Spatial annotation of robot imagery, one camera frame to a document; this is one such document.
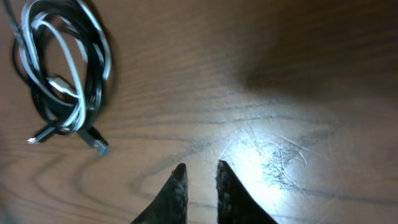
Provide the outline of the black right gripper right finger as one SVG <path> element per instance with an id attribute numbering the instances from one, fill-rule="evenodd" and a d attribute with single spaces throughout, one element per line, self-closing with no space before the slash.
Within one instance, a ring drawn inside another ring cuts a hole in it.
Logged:
<path id="1" fill-rule="evenodd" d="M 277 224 L 250 196 L 226 161 L 218 161 L 216 189 L 218 224 Z"/>

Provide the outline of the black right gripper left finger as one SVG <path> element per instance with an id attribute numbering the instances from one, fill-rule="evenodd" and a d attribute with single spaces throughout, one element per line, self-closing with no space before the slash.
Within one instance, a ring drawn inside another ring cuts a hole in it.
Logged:
<path id="1" fill-rule="evenodd" d="M 187 167 L 180 163 L 155 199 L 131 224 L 186 224 L 188 203 Z"/>

